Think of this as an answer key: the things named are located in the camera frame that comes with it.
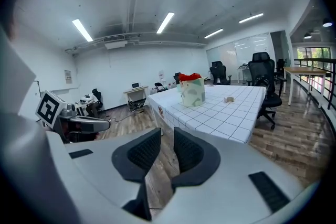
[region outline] wooden desk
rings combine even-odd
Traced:
[[[134,93],[134,92],[143,91],[143,92],[144,92],[144,95],[145,95],[145,98],[147,98],[147,93],[146,93],[146,90],[147,90],[147,89],[148,89],[148,86],[141,86],[141,87],[137,87],[137,88],[134,88],[134,89],[130,89],[130,90],[124,92],[127,103],[128,103],[128,101],[137,101],[137,100],[131,100],[131,99],[130,99],[130,96],[129,96],[129,95],[130,95],[131,93]]]
[[[324,93],[324,83],[325,83],[325,75],[326,71],[321,70],[319,68],[311,68],[311,67],[284,67],[284,78],[286,78],[286,73],[290,74],[290,91],[289,91],[289,100],[288,105],[291,104],[292,94],[293,94],[293,84],[294,84],[294,75],[306,75],[308,76],[308,94],[310,93],[310,76],[322,76],[322,88],[321,88],[321,99],[319,101],[319,108],[321,108],[321,103],[323,101],[323,93]],[[283,86],[283,92],[286,92],[286,83]]]

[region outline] table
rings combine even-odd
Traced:
[[[184,106],[177,88],[148,96],[154,118],[156,112],[172,129],[189,128],[248,143],[265,98],[265,88],[227,85],[204,85],[204,88],[205,103],[201,106]],[[224,103],[225,97],[234,97],[235,101]]]
[[[238,67],[237,68],[237,77],[238,77],[238,83],[239,83],[239,71],[241,70],[241,74],[243,75],[243,79],[244,80],[244,70],[249,69],[249,67]]]
[[[125,91],[124,94],[125,94],[127,103],[128,103],[128,101],[137,101],[137,100],[132,100],[132,98],[130,98],[130,94],[135,93],[135,92],[143,91],[143,94],[145,95],[145,98],[147,98],[147,94],[146,94],[147,88],[148,88],[148,86],[141,86],[141,87],[137,87],[137,88]]]
[[[322,87],[321,87],[321,97],[319,101],[319,108],[321,108],[321,103],[323,100],[323,93],[324,93],[324,83],[325,83],[325,75],[326,71],[319,69],[319,68],[311,68],[311,67],[284,67],[284,78],[286,78],[286,73],[290,74],[290,91],[289,91],[289,99],[288,105],[292,102],[292,95],[293,95],[293,84],[294,84],[294,75],[306,75],[308,76],[308,94],[310,93],[310,76],[322,76]],[[286,92],[286,82],[283,85],[283,92]]]

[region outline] black office chair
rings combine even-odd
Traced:
[[[174,76],[174,79],[176,81],[176,85],[180,84],[180,80],[178,79],[179,75]]]
[[[156,89],[158,90],[157,92],[163,92],[163,91],[168,90],[168,89],[165,89],[164,86],[159,82],[155,83],[154,85],[155,85]]]
[[[283,82],[287,81],[284,78],[274,78],[274,61],[271,59],[268,60],[257,60],[251,61],[248,63],[248,67],[251,72],[252,77],[252,86],[266,86],[267,94],[261,105],[261,109],[258,113],[258,118],[260,116],[264,116],[271,123],[271,129],[275,128],[275,122],[268,114],[272,115],[272,118],[275,116],[275,111],[266,110],[266,108],[275,108],[277,106],[281,106],[282,100],[280,98]],[[274,81],[277,80],[280,82],[280,91],[279,95],[275,93]]]
[[[181,72],[175,73],[174,80],[176,81],[176,85],[180,84],[180,80],[178,79],[180,74],[181,74]]]
[[[223,63],[221,61],[212,62],[212,67],[220,67]]]
[[[217,85],[217,78],[219,78],[221,85],[231,85],[232,75],[228,75],[229,80],[226,79],[226,67],[225,66],[210,67],[210,71],[211,71],[212,76],[214,77],[214,85]]]
[[[267,52],[256,52],[252,55],[252,61],[265,61],[271,59]]]
[[[279,59],[277,62],[277,75],[280,77],[283,77],[284,75],[284,67],[285,67],[285,61],[283,59]]]
[[[103,106],[103,103],[101,102],[101,92],[97,91],[97,89],[93,89],[92,93],[98,99],[99,105],[97,106],[97,110],[100,110]]]

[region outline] grid pattern tablecloth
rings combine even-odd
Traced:
[[[247,143],[265,97],[264,87],[205,85],[205,103],[186,107],[177,88],[148,96],[152,108],[169,125]],[[225,103],[224,97],[234,97]]]

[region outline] window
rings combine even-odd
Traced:
[[[330,48],[297,48],[298,58],[299,59],[307,59],[307,58],[324,58],[330,59],[331,53]],[[312,61],[301,61],[302,66],[311,66]],[[325,69],[331,71],[331,63],[327,62],[318,62],[314,61],[314,67]],[[308,82],[308,77],[300,76],[302,80]],[[324,86],[324,97],[329,99],[331,94],[331,81],[326,78],[325,86]],[[322,87],[322,78],[320,77],[310,77],[310,85],[312,85],[316,90],[321,92]]]
[[[330,59],[330,48],[297,48],[298,58],[327,58]],[[311,61],[301,61],[303,66],[311,66]],[[330,70],[330,63],[314,62],[314,67]]]

